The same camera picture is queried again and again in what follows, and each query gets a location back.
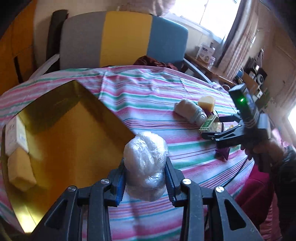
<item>metal screw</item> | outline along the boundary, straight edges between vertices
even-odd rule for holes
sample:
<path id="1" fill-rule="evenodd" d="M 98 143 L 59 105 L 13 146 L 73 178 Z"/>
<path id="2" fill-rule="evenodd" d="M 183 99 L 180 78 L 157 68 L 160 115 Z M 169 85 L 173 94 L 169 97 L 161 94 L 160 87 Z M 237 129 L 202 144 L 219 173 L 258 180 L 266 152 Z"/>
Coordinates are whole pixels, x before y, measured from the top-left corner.
<path id="1" fill-rule="evenodd" d="M 217 192 L 224 192 L 224 187 L 218 186 L 216 187 Z"/>
<path id="2" fill-rule="evenodd" d="M 184 184 L 186 184 L 186 185 L 191 184 L 191 180 L 188 179 L 188 178 L 183 179 L 182 182 L 183 182 Z"/>
<path id="3" fill-rule="evenodd" d="M 68 192 L 74 192 L 76 190 L 75 186 L 70 186 L 67 188 Z"/>
<path id="4" fill-rule="evenodd" d="M 101 180 L 101 184 L 109 184 L 109 179 L 107 179 L 107 178 L 104 178 L 104 179 L 102 179 Z"/>

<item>striped tablecloth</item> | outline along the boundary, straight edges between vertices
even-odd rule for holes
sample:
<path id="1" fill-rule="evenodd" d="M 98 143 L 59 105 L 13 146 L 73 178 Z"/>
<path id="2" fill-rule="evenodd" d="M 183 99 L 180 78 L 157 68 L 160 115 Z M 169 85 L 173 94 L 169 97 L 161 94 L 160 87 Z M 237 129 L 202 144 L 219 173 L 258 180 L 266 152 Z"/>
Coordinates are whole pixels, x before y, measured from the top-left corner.
<path id="1" fill-rule="evenodd" d="M 51 89 L 76 79 L 100 99 L 135 134 L 149 130 L 163 137 L 175 168 L 201 186 L 224 185 L 240 169 L 246 155 L 231 149 L 228 161 L 215 155 L 215 144 L 203 140 L 194 124 L 173 112 L 182 98 L 198 101 L 211 95 L 219 115 L 235 112 L 228 93 L 219 85 L 159 67 L 122 66 L 101 69 L 69 69 L 27 81 L 0 97 L 0 128 L 30 102 Z M 253 167 L 247 161 L 226 189 L 238 193 Z M 178 240 L 182 208 L 174 208 L 165 193 L 155 202 L 142 202 L 126 193 L 117 208 L 109 208 L 113 240 Z M 0 215 L 14 227 L 21 227 L 7 198 L 0 177 Z"/>

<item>wooden side table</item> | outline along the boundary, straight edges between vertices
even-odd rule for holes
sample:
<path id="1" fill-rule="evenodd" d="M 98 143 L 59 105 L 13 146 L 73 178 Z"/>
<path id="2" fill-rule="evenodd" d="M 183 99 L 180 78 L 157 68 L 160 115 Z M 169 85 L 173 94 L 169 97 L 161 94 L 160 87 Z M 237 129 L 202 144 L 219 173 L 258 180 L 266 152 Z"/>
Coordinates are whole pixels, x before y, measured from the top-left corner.
<path id="1" fill-rule="evenodd" d="M 204 70 L 205 71 L 205 76 L 207 76 L 210 80 L 213 78 L 216 78 L 222 82 L 224 82 L 225 84 L 229 85 L 230 87 L 234 86 L 235 83 L 224 78 L 223 77 L 223 73 L 216 67 L 214 66 L 209 66 L 209 64 L 199 61 L 197 60 L 195 57 L 189 55 L 189 54 L 185 54 L 185 59 L 187 59 L 189 62 L 196 64 L 200 70 Z M 185 72 L 188 68 L 186 68 L 186 66 L 183 67 L 182 72 Z"/>

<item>human hand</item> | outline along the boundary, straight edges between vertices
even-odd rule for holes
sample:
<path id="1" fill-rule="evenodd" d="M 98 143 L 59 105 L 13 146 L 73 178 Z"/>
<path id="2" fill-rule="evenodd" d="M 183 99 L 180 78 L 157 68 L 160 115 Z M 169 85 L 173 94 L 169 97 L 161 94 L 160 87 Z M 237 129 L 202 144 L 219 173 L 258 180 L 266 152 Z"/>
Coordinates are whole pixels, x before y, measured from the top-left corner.
<path id="1" fill-rule="evenodd" d="M 252 159 L 252 153 L 256 154 L 267 154 L 268 160 L 263 160 L 264 162 L 268 162 L 272 165 L 275 163 L 281 162 L 284 158 L 284 148 L 278 144 L 274 139 L 269 139 L 268 141 L 261 142 L 256 145 L 253 150 L 246 149 L 243 145 L 241 145 L 241 150 L 244 150 L 248 159 Z"/>

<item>white box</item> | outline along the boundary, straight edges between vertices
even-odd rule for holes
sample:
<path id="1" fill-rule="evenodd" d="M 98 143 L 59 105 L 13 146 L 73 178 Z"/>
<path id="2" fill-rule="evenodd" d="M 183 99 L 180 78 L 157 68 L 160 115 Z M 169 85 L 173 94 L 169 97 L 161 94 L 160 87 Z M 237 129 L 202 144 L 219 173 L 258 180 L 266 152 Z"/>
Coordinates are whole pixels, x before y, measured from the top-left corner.
<path id="1" fill-rule="evenodd" d="M 209 46 L 203 44 L 200 47 L 198 59 L 208 64 L 211 57 L 212 57 L 212 55 L 214 54 L 214 52 L 215 52 L 214 49 L 212 49 Z"/>
<path id="2" fill-rule="evenodd" d="M 18 147 L 29 153 L 26 127 L 20 117 L 13 117 L 5 127 L 5 153 L 10 156 Z"/>

